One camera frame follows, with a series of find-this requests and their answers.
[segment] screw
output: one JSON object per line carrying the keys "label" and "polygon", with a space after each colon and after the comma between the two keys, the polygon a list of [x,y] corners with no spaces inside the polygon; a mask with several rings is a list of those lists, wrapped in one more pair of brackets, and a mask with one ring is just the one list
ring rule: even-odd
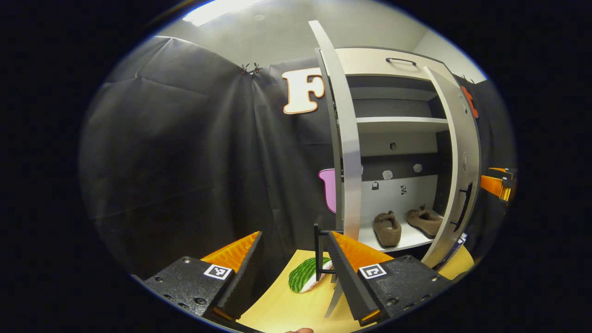
{"label": "screw", "polygon": [[388,306],[395,305],[395,304],[397,304],[398,302],[399,302],[399,299],[398,299],[398,298],[396,298],[396,297],[393,297],[393,298],[391,298],[391,299],[388,299],[388,300],[387,300],[387,305],[388,305]]}

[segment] pink cutout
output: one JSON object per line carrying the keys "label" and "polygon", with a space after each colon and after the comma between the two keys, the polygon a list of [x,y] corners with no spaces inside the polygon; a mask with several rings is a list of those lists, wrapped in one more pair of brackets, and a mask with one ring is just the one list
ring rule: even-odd
{"label": "pink cutout", "polygon": [[325,169],[318,173],[318,177],[325,183],[325,202],[327,208],[333,212],[337,212],[337,195],[335,193],[335,169]]}

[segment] ceiling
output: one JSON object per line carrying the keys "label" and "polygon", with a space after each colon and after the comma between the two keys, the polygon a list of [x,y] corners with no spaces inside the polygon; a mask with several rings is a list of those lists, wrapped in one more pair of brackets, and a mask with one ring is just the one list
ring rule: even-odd
{"label": "ceiling", "polygon": [[[257,15],[265,18],[256,20]],[[263,0],[200,27],[179,20],[158,35],[190,41],[239,66],[268,66],[314,57],[318,44],[308,25],[311,20],[320,22],[335,47],[413,51],[427,32],[407,14],[372,0]]]}

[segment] watermelon slice toy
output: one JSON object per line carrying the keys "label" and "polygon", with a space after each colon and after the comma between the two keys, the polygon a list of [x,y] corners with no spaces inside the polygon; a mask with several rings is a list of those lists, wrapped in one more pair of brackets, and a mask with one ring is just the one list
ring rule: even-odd
{"label": "watermelon slice toy", "polygon": [[[331,259],[323,257],[323,269],[330,270],[331,268],[333,268]],[[316,260],[315,258],[310,258],[306,259],[295,270],[290,272],[288,284],[293,292],[305,293],[318,283],[316,277]]]}

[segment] slipper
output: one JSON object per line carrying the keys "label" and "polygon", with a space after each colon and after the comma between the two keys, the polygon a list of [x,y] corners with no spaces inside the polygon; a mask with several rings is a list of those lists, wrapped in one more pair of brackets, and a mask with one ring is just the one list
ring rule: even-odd
{"label": "slipper", "polygon": [[425,237],[434,239],[440,225],[442,224],[442,218],[431,214],[425,209],[425,206],[421,206],[419,210],[412,209],[405,215],[407,223],[421,231]]}
{"label": "slipper", "polygon": [[392,211],[380,213],[374,218],[374,233],[380,245],[385,247],[396,246],[401,240],[401,225],[395,219]]}

